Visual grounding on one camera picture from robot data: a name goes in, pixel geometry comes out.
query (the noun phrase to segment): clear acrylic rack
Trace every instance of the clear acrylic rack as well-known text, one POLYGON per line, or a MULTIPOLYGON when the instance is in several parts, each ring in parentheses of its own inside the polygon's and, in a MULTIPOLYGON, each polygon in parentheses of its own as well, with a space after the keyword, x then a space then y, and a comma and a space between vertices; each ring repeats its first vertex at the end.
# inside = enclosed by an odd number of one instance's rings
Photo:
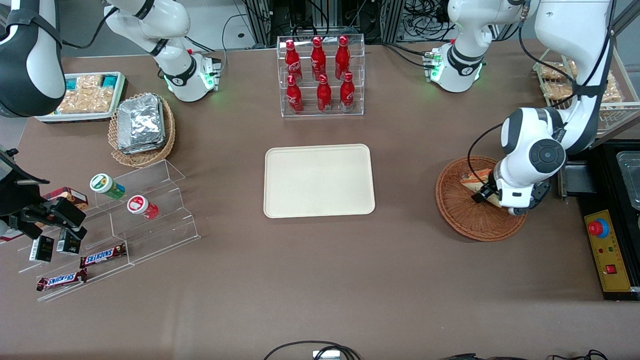
POLYGON ((364 114, 364 77, 365 77, 365 45, 363 34, 345 34, 349 37, 349 70, 353 73, 353 84, 355 86, 353 110, 348 113, 340 111, 340 86, 342 80, 335 78, 335 53, 338 50, 338 38, 340 35, 320 35, 324 37, 323 49, 326 55, 326 73, 331 87, 332 109, 329 113, 321 113, 317 107, 317 86, 311 71, 311 50, 313 50, 314 35, 298 35, 291 37, 278 37, 276 52, 278 56, 278 86, 280 87, 280 111, 284 118, 313 117, 313 116, 343 116, 343 115, 363 115, 364 114), (300 56, 302 68, 302 82, 298 83, 302 93, 302 103, 304 110, 302 114, 296 115, 289 107, 287 100, 287 64, 285 55, 287 49, 285 41, 293 39, 296 44, 296 51, 300 56))
MULTIPOLYGON (((57 299, 199 239, 193 215, 184 207, 180 188, 175 183, 181 179, 184 179, 184 175, 166 160, 114 177, 117 183, 125 187, 125 195, 113 200, 96 193, 96 206, 85 211, 87 217, 83 226, 87 229, 87 235, 82 240, 79 255, 54 251, 50 263, 32 263, 29 261, 31 245, 18 250, 19 273, 24 274, 28 281, 33 281, 33 293, 38 301, 57 299), (143 195, 156 204, 158 216, 146 220, 142 215, 130 213, 126 202, 133 195, 143 195), (79 271, 81 256, 89 256, 122 243, 127 247, 127 254, 88 266, 87 282, 42 292, 35 290, 41 277, 79 271)), ((59 234, 60 230, 55 227, 48 227, 43 232, 43 235, 54 238, 56 243, 59 234)))

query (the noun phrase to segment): brown table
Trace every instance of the brown table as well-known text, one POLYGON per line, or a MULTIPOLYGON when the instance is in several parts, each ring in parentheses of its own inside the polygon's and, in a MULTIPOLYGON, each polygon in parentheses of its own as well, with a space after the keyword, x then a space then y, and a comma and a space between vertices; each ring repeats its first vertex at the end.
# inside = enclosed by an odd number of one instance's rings
MULTIPOLYGON (((0 356, 249 360, 314 339, 369 360, 544 359, 589 348, 640 357, 638 304, 601 300, 575 199, 550 196, 499 243, 458 235, 436 208, 435 180, 449 161, 515 108, 543 104, 517 43, 492 45, 489 66, 463 94, 425 83, 380 46, 367 50, 366 114, 334 120, 280 117, 272 51, 229 53, 222 90, 193 104, 169 94, 149 56, 65 59, 67 72, 118 70, 129 95, 167 98, 178 128, 169 160, 187 176, 180 187, 202 239, 44 304, 25 300, 35 284, 17 274, 15 251, 28 241, 2 245, 0 356), (264 216, 268 149, 341 143, 371 149, 372 214, 264 216)), ((130 171, 111 158, 106 133, 106 123, 32 119, 18 160, 52 181, 45 192, 88 192, 97 172, 130 171)), ((498 133, 476 152, 499 158, 498 133)), ((314 348, 275 359, 310 359, 314 348)))

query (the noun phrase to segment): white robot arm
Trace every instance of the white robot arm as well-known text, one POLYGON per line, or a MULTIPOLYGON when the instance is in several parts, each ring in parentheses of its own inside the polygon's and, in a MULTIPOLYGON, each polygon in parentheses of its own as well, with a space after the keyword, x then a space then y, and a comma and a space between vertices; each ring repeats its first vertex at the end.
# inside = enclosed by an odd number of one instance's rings
POLYGON ((13 0, 11 9, 0 39, 0 115, 46 115, 65 95, 58 1, 13 0))
MULTIPOLYGON (((463 92, 477 79, 481 63, 492 42, 490 24, 512 24, 527 18, 525 0, 450 0, 447 13, 456 23, 458 36, 452 44, 432 50, 442 61, 430 73, 429 80, 450 92, 463 92)), ((538 0, 532 2, 534 13, 538 0)))
POLYGON ((216 89, 220 64, 191 54, 179 40, 189 33, 187 10, 174 0, 109 0, 107 19, 114 33, 136 43, 154 57, 175 96, 186 102, 200 100, 216 89))
POLYGON ((483 195, 497 193, 513 215, 535 207, 548 191, 544 180, 564 165, 566 154, 583 151, 595 139, 612 54, 608 7, 607 0, 540 2, 536 34, 549 49, 573 58, 580 85, 574 86, 576 100, 566 110, 520 108, 503 123, 506 157, 495 166, 483 195))

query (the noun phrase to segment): emergency stop button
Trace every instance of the emergency stop button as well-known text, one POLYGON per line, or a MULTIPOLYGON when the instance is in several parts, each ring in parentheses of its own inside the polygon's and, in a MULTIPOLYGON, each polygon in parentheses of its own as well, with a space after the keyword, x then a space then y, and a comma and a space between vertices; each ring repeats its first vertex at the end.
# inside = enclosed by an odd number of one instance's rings
POLYGON ((606 238, 609 235, 609 224, 606 220, 597 218, 587 225, 587 231, 593 236, 606 238))

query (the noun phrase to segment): coca-cola bottle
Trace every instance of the coca-cola bottle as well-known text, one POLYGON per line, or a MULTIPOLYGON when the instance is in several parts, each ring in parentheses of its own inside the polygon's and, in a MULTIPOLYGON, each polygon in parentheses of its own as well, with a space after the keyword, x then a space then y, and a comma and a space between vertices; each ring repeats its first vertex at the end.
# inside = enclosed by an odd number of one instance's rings
POLYGON ((351 54, 349 54, 349 38, 342 35, 338 39, 338 51, 335 53, 335 78, 338 80, 344 79, 344 73, 349 71, 349 60, 351 54))
POLYGON ((340 110, 344 113, 353 110, 353 93, 356 88, 353 86, 353 73, 346 71, 344 73, 344 82, 340 86, 340 110))
POLYGON ((326 73, 326 55, 322 48, 322 38, 314 37, 314 49, 311 50, 311 69, 316 81, 320 81, 320 75, 326 73))
POLYGON ((326 114, 331 112, 331 88, 329 87, 329 77, 326 74, 320 74, 320 84, 318 85, 318 110, 326 114))
POLYGON ((302 81, 302 67, 300 66, 300 55, 296 51, 296 44, 293 39, 287 39, 287 54, 284 56, 284 62, 287 63, 287 72, 296 78, 296 82, 302 81))
POLYGON ((302 105, 302 93, 300 88, 296 85, 296 78, 293 75, 287 76, 287 100, 289 101, 289 107, 296 115, 302 114, 304 106, 302 105))

